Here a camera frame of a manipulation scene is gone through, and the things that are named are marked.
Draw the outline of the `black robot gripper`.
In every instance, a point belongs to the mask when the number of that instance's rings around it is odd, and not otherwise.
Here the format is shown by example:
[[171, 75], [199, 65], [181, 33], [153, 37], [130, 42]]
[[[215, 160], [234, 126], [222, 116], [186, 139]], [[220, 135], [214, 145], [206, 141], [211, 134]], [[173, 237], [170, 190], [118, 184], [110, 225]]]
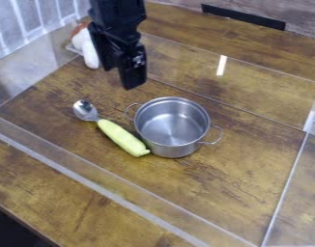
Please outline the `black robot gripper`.
[[106, 70], [118, 67], [123, 87], [130, 90], [147, 79], [147, 57], [138, 25], [146, 19], [143, 0], [88, 0], [88, 33]]

